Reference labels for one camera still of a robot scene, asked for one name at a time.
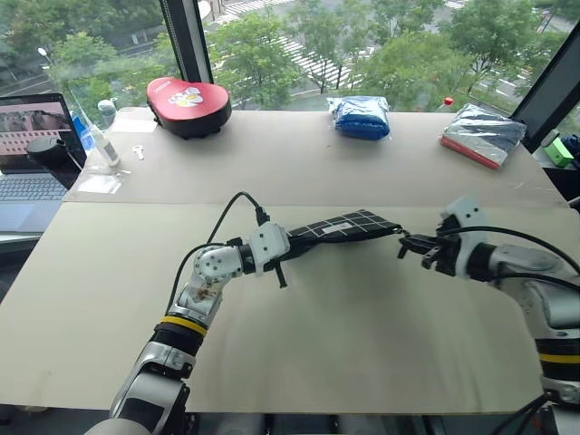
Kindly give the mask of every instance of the white table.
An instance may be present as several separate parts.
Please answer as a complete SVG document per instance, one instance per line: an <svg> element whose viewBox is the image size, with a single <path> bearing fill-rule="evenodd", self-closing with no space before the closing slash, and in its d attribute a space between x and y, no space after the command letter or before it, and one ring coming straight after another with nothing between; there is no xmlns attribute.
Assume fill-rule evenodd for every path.
<svg viewBox="0 0 580 435"><path fill-rule="evenodd" d="M352 209L268 211L292 228ZM369 209L423 234L440 220L437 208ZM163 315L180 259L220 211L63 204L0 305L0 345L11 355L0 359L0 402L108 408ZM490 224L580 257L573 210L487 212ZM217 240L248 235L253 219L252 208L233 208ZM537 396L537 353L519 307L481 283L423 270L413 254L397 260L398 248L396 237L320 246L284 265L283 290L274 274L229 283L188 409L492 412Z"/></svg>
<svg viewBox="0 0 580 435"><path fill-rule="evenodd" d="M123 118L151 115L127 109ZM445 204L471 193L496 207L490 223L579 257L577 214L523 148L494 171L438 144L450 115L389 118L392 135L379 142L344 138L316 112L234 112L204 140L159 127L113 132L118 170L130 172L121 188L69 193L0 305L0 345L12 355L0 358L0 402L108 408L163 314L180 259L240 189L288 227L366 206L425 234ZM145 160L131 152L137 143ZM251 209L233 212L217 239L254 227ZM286 290L271 274L230 283L188 408L490 412L537 395L519 308L485 285L425 271L417 257L396 260L398 247L391 237L317 248L285 266Z"/></svg>
<svg viewBox="0 0 580 435"><path fill-rule="evenodd" d="M152 204L224 204L247 190L268 205L443 207L473 195L490 207L567 207L523 147L493 170L439 144L450 113L389 113L391 135L346 138L324 112L234 111L221 132L183 140L161 127L118 132L122 185L114 195L79 192L102 169L93 153L64 200ZM115 123L152 119L149 109L121 110ZM144 160L131 147L141 144Z"/></svg>

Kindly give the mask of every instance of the black cable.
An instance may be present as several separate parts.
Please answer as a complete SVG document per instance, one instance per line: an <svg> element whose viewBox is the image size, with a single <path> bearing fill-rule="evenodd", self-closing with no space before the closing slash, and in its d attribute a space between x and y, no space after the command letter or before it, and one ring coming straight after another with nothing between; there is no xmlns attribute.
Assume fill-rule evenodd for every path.
<svg viewBox="0 0 580 435"><path fill-rule="evenodd" d="M505 429L509 423L515 420L517 417L526 414L529 410L537 406L538 403L546 403L546 396L542 394L541 396L535 398L530 403L524 405L522 408L517 410L516 412L512 413L509 417L503 420L499 425L491 432L491 435L499 435L503 429Z"/></svg>
<svg viewBox="0 0 580 435"><path fill-rule="evenodd" d="M502 227L463 227L463 228L455 228L455 229L446 229L445 231L440 231L437 233L438 236L452 236L454 234L459 233L469 233L473 231L488 231L490 233L502 233L502 234L509 234L510 236L524 238L525 240L529 240L530 242L534 242L541 247L544 247L554 254L561 256L579 275L580 275L580 266L574 261L574 259L569 256L566 252L561 251L554 245L547 243L546 241L542 240L541 238L537 238L534 236L530 236L526 233L521 233L514 229L509 228L502 228Z"/></svg>
<svg viewBox="0 0 580 435"><path fill-rule="evenodd" d="M528 272L522 272L522 273L514 272L511 274L500 274L500 275L494 276L494 279L504 279L504 278L537 279L539 281L546 281L547 283L557 284L557 285L561 285L562 287L568 287L568 288L571 288L572 290L580 291L580 285L574 285L572 283L569 283L568 281L565 281L564 279L556 278L554 276L549 276L549 275L530 274Z"/></svg>
<svg viewBox="0 0 580 435"><path fill-rule="evenodd" d="M219 227L221 226L222 222L224 221L224 218L226 217L226 214L228 213L228 211L231 209L231 207L234 205L234 203L240 197L246 197L247 200L250 201L252 203L252 205L256 208L256 219L258 220L258 225L262 225L264 222L266 222L267 220L269 220L269 216L265 213L265 211L262 208L262 206L260 206L257 203L257 201L255 199L253 199L252 196L249 193L247 193L245 191L238 192L236 195L234 195L232 197L232 199L229 200L229 202L227 203L226 207L224 208L224 211L221 212L221 216L217 220L217 223L214 226L214 229L211 231L211 234L209 235L209 238L208 238L208 242L207 243L211 243L211 241L214 239L214 236L218 232Z"/></svg>
<svg viewBox="0 0 580 435"><path fill-rule="evenodd" d="M514 435L522 435L524 430L526 429L527 424L534 418L536 413L539 411L542 406L547 402L547 398L545 397L543 401L537 403L535 406L531 407L524 417L522 417L522 421L517 426L517 430Z"/></svg>
<svg viewBox="0 0 580 435"><path fill-rule="evenodd" d="M173 281L173 287L171 288L171 295L169 296L169 302L167 304L167 309L165 310L165 313L169 312L169 309L173 304L173 298L175 297L175 294L178 291L181 272L183 271L183 267L185 267L185 264L188 262L189 258L193 256L196 252L198 252L200 249L203 249L204 247L222 247L222 246L224 246L223 243L204 243L203 245L194 247L183 257L183 259L181 260L181 264L179 265L178 272L175 275L175 281Z"/></svg>

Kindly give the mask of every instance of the robotic arm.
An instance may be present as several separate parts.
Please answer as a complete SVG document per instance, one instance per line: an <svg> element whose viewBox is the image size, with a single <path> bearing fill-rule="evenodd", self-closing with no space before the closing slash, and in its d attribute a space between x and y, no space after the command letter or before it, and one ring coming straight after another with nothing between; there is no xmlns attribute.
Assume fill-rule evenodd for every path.
<svg viewBox="0 0 580 435"><path fill-rule="evenodd" d="M263 273L265 265L290 249L288 235L274 222L261 225L241 246L208 246L196 254L194 270L117 393L110 418L87 435L181 434L191 375L199 346L232 278Z"/></svg>
<svg viewBox="0 0 580 435"><path fill-rule="evenodd" d="M280 276L280 261L300 256L319 243L395 233L405 233L400 239L400 258L407 251L421 254L423 267L435 264L436 271L449 276L491 282L514 298L536 340L546 396L560 406L577 408L580 276L567 271L558 256L521 246L493 246L487 243L485 232L467 231L486 223L472 199L458 199L446 207L442 216L435 237L410 235L397 224L359 210L290 233L268 221L246 244L199 250L191 278L145 344L114 399L110 419L94 426L87 435L182 433L189 396L189 387L183 380L191 374L198 348L221 303L222 289L230 279L252 273L261 275L272 269Z"/></svg>
<svg viewBox="0 0 580 435"><path fill-rule="evenodd" d="M479 205L470 198L447 206L442 217L437 236L401 238L399 258L409 250L422 254L425 268L435 264L436 271L449 276L490 282L512 297L536 341L541 383L546 399L554 403L558 433L575 433L567 428L570 421L575 430L580 424L580 275L568 270L561 256L490 245L485 231L468 231L486 225Z"/></svg>

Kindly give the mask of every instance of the laptop screen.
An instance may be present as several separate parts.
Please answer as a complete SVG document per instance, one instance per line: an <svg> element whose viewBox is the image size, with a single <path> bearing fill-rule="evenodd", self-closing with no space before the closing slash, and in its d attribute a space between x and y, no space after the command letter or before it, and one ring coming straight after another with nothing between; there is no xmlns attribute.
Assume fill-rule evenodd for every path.
<svg viewBox="0 0 580 435"><path fill-rule="evenodd" d="M45 172L30 161L31 140L64 140L72 155L84 164L86 154L60 93L0 98L0 170L4 173Z"/></svg>

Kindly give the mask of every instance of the blue plastic bag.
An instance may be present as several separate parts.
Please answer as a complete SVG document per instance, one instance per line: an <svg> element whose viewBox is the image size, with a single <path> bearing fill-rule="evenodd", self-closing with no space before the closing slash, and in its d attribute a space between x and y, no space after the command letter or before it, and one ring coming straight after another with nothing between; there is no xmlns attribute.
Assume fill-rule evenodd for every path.
<svg viewBox="0 0 580 435"><path fill-rule="evenodd" d="M378 140L391 131L387 121L389 104L384 97L354 96L327 99L334 127L342 134Z"/></svg>

